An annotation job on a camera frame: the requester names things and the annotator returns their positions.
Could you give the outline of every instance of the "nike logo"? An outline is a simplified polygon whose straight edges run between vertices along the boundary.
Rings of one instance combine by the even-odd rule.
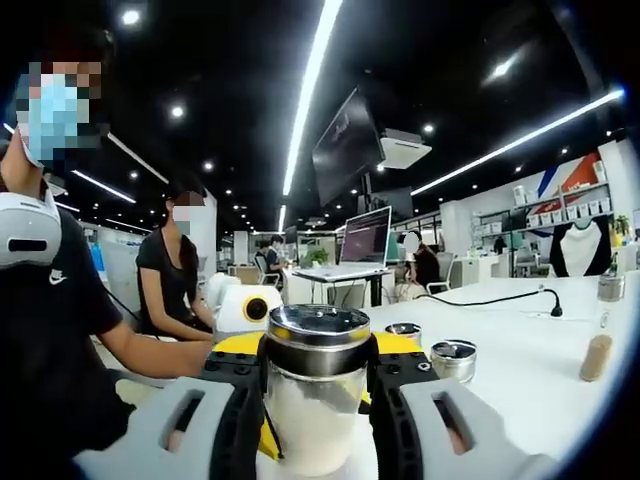
[[[67,277],[63,277],[60,270],[51,270],[51,274],[49,274],[49,283],[51,285],[58,285],[59,283],[64,282],[66,279]]]

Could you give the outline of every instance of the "ceiling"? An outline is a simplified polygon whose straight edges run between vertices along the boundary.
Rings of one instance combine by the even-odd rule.
[[[220,235],[247,229],[246,222],[260,231],[276,229],[283,203],[285,226],[327,214],[327,228],[336,228],[354,215],[350,190],[360,185],[347,186],[320,208],[311,151],[356,85],[380,131],[420,133],[433,147],[407,170],[374,169],[374,191],[422,186],[614,86],[609,72],[600,71],[595,82],[585,76],[565,34],[562,15],[570,13],[554,17],[544,5],[345,1],[311,103],[292,192],[284,199],[291,131],[322,2],[111,1],[107,17],[117,45],[109,78],[111,133],[166,178],[197,175],[218,200]],[[132,9],[139,21],[125,25],[122,16]],[[491,77],[509,59],[508,72]],[[172,117],[175,106],[183,109],[181,118]],[[426,124],[433,132],[424,131]],[[607,130],[621,126],[615,107],[584,115],[416,195],[414,208],[433,211],[440,198],[464,198],[584,155],[607,140]],[[161,221],[164,183],[111,140],[83,171],[136,203],[71,175],[69,195],[60,201],[79,208],[79,218],[145,229]]]

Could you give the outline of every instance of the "cork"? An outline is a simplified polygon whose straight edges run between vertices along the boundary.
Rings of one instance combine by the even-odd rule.
[[[593,382],[600,378],[607,365],[612,343],[609,335],[596,335],[591,339],[587,356],[580,367],[580,378],[585,382]]]

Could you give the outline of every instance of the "blue face mask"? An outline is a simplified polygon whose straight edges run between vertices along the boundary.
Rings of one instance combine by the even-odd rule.
[[[65,74],[43,74],[40,98],[29,98],[29,110],[17,112],[25,154],[37,167],[53,168],[65,150],[83,146],[78,125],[89,123],[89,98],[82,90],[68,86]]]

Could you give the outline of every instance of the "laptop screen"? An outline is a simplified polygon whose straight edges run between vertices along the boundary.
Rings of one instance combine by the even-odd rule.
[[[368,262],[384,265],[391,224],[391,207],[347,220],[342,262]]]

